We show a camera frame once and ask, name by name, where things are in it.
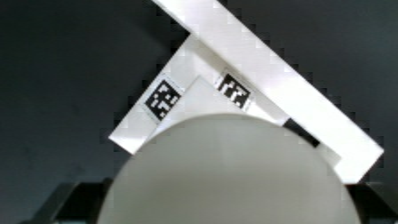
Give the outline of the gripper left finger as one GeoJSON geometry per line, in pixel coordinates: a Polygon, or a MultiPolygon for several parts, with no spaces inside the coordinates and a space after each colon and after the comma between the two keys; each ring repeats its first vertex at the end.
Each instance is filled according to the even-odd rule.
{"type": "Polygon", "coordinates": [[[61,183],[31,218],[19,224],[95,224],[113,180],[61,183]]]}

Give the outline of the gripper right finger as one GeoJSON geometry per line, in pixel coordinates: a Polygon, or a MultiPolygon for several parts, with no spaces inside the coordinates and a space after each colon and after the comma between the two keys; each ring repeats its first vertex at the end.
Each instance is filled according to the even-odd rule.
{"type": "Polygon", "coordinates": [[[346,186],[362,224],[398,224],[398,189],[379,182],[346,186]]]}

